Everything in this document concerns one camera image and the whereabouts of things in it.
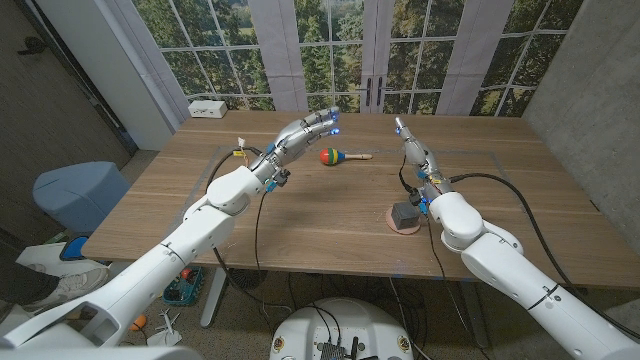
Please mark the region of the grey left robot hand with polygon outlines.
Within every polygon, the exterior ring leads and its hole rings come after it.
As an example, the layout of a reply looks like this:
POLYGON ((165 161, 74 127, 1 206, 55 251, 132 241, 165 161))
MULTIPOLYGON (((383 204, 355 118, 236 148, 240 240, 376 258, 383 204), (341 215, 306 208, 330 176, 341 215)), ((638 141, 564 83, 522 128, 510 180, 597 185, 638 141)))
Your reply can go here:
POLYGON ((283 186, 290 175, 286 166, 300 158, 319 139, 337 134, 339 116, 339 108, 330 107, 291 122, 249 169, 261 182, 273 180, 283 186))

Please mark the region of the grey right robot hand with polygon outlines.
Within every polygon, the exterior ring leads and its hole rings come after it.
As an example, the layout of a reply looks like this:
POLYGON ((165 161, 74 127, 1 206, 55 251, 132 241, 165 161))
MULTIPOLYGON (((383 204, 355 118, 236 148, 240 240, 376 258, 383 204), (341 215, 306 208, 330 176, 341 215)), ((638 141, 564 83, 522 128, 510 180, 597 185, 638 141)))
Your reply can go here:
POLYGON ((418 140, 400 117, 394 119, 396 133, 404 144, 405 159, 413 167, 421 182, 418 191, 429 201, 453 189, 449 180, 441 173, 433 152, 418 140))

